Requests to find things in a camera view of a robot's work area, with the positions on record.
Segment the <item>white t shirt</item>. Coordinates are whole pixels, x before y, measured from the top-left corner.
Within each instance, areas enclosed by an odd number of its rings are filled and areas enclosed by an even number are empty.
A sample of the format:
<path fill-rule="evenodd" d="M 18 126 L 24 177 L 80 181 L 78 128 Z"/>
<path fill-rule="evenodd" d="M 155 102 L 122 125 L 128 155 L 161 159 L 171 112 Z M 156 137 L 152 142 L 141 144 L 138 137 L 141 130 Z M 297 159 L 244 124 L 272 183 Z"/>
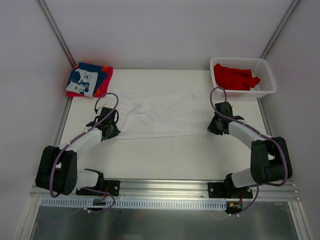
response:
<path fill-rule="evenodd" d="M 214 111 L 208 97 L 194 90 L 152 97 L 113 91 L 119 98 L 119 139 L 155 139 L 205 135 Z"/>

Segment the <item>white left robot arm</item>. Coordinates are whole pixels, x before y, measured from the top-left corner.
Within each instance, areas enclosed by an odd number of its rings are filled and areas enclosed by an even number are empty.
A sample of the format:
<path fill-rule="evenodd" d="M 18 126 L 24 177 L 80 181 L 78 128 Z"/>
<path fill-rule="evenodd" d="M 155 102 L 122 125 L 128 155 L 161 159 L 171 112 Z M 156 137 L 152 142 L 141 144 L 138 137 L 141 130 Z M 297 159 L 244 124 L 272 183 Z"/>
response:
<path fill-rule="evenodd" d="M 105 189 L 104 174 L 101 171 L 80 169 L 78 161 L 92 147 L 102 141 L 118 136 L 119 113 L 116 109 L 103 107 L 100 115 L 89 122 L 82 133 L 59 146 L 48 145 L 40 159 L 35 185 L 48 190 L 53 198 L 69 195 L 76 190 L 77 195 L 90 192 L 100 195 Z"/>

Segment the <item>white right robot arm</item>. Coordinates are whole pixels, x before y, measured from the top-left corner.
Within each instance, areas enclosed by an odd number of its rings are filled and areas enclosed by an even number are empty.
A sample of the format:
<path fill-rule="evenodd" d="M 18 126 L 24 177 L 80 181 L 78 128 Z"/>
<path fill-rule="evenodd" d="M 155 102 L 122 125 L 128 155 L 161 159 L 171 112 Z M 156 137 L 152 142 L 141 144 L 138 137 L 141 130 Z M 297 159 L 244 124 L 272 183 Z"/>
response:
<path fill-rule="evenodd" d="M 242 189 L 250 186 L 280 186 L 293 176 L 290 155 L 283 137 L 271 137 L 248 125 L 244 118 L 233 115 L 229 102 L 214 105 L 215 110 L 207 130 L 215 135 L 230 135 L 241 141 L 250 150 L 248 168 L 226 175 L 221 191 L 235 198 Z"/>

